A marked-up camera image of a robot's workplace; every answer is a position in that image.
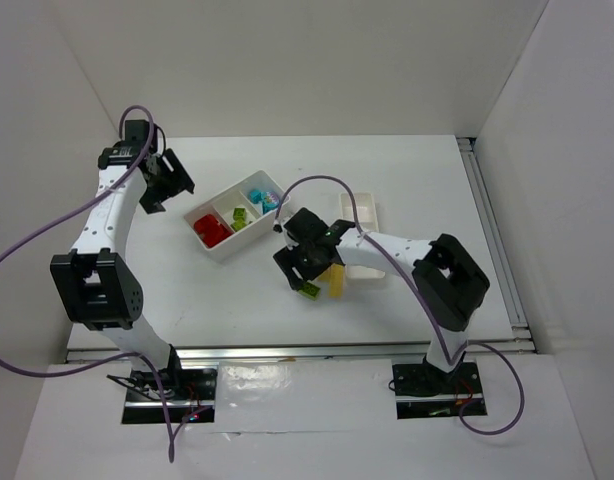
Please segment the green sloped lego brick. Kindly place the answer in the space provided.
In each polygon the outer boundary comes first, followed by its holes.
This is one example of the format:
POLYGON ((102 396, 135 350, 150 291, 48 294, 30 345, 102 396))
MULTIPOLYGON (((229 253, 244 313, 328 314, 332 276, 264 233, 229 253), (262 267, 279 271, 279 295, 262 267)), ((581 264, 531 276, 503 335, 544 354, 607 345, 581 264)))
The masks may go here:
POLYGON ((249 224, 251 224, 251 221, 246 221, 243 219, 238 219, 235 220, 232 224, 231 224, 231 228, 234 232, 238 232, 244 228, 246 228, 249 224))

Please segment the small green lego brick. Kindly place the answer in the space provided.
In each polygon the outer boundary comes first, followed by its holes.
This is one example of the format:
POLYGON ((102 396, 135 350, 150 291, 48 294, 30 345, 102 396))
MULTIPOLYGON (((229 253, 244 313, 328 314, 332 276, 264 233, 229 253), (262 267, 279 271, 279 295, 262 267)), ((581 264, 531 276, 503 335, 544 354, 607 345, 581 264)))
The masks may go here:
POLYGON ((248 212, 245 208, 237 207, 233 210, 233 220, 243 219, 248 221, 248 212))

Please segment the red apple shaped lego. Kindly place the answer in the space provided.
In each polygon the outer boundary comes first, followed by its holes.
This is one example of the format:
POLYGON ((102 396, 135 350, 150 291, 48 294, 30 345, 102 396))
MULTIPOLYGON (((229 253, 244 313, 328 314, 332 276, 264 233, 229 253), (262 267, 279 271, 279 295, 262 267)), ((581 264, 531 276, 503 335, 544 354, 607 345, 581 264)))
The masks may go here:
POLYGON ((214 236, 219 227, 220 223, 212 214, 202 216, 193 224, 194 231, 200 237, 214 236))

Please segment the red sloped lego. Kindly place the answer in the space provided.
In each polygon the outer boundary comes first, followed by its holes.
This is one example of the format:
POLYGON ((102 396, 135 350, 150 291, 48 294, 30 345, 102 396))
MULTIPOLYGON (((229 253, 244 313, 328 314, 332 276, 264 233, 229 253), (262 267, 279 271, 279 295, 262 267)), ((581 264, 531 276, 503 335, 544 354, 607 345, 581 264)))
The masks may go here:
POLYGON ((206 227, 200 234, 201 240, 208 249, 214 248, 219 243, 229 238, 233 232, 222 224, 206 227))

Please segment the teal rounded printed lego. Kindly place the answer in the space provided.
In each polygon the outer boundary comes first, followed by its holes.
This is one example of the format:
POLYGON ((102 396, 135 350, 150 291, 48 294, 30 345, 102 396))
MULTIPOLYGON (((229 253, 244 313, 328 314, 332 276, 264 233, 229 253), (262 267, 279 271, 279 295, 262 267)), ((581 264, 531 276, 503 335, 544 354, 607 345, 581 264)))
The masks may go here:
POLYGON ((264 198, 262 202, 267 213, 276 210, 281 205, 280 197, 274 191, 264 191, 263 193, 264 198))

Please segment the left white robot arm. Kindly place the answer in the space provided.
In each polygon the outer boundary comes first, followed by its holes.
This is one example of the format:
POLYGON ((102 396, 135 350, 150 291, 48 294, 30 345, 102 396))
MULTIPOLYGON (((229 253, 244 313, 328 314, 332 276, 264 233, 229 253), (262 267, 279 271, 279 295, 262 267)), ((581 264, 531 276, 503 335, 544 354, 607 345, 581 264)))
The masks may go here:
POLYGON ((184 387, 179 356, 145 319, 143 288, 125 254, 136 210, 160 213, 195 184, 173 150, 159 148, 157 126, 122 125, 120 140, 98 158, 97 203, 69 252, 52 258, 50 273, 68 318, 131 354, 135 387, 175 395, 184 387))

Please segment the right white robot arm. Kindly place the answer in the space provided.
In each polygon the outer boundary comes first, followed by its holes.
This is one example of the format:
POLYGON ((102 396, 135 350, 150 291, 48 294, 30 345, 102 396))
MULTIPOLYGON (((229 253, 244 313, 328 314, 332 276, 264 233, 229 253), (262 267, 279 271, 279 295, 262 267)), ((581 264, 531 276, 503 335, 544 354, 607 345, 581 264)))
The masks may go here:
POLYGON ((276 219, 273 230, 285 239, 273 259, 294 291, 334 265, 400 277, 434 331, 422 364, 405 376, 410 385, 404 391, 431 397, 457 383, 470 321, 490 281, 456 237, 442 234, 435 240, 412 240, 366 231, 343 219, 328 225, 306 208, 283 221, 276 219))

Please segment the green long lego brick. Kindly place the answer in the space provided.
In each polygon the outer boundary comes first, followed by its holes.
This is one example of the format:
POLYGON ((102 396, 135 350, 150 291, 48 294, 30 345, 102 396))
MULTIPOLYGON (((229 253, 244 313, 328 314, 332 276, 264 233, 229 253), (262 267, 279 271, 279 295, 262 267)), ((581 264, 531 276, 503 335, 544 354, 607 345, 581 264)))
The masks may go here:
POLYGON ((304 297, 312 300, 312 301, 316 301, 321 293, 321 288, 316 285, 313 284, 311 282, 305 282, 298 290, 297 292, 300 295, 303 295, 304 297))

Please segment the yellow long lego plate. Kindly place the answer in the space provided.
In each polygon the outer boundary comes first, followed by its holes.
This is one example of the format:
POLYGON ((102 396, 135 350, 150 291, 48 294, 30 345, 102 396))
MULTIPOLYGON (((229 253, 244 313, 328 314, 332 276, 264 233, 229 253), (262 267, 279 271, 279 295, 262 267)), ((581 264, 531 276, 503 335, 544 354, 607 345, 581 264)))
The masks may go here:
POLYGON ((345 269, 334 264, 329 269, 328 295, 330 298, 340 298, 345 284, 345 269))

